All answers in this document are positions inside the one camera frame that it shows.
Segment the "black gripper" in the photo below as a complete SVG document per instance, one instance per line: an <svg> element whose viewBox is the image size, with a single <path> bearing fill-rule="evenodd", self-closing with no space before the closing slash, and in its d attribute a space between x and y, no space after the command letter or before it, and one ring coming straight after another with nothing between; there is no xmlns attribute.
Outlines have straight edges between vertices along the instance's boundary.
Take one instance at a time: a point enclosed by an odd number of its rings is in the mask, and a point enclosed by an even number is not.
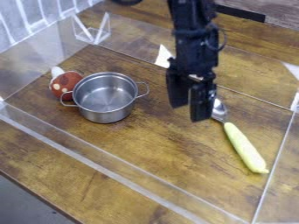
<svg viewBox="0 0 299 224"><path fill-rule="evenodd" d="M207 59L168 59L169 66L165 71L165 84L168 100L173 108L188 104L191 120L193 122L211 118L217 87L213 83L216 74L212 68L217 65L216 60Z"/></svg>

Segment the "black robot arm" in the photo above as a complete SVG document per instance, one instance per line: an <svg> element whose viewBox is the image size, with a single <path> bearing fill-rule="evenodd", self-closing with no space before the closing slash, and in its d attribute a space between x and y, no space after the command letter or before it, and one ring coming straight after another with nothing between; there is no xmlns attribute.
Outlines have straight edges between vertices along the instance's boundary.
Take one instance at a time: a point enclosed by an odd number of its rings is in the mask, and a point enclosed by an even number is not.
<svg viewBox="0 0 299 224"><path fill-rule="evenodd" d="M211 118L216 98L219 27L212 0L167 0L176 54L165 72L168 100L173 108L189 106L193 122Z"/></svg>

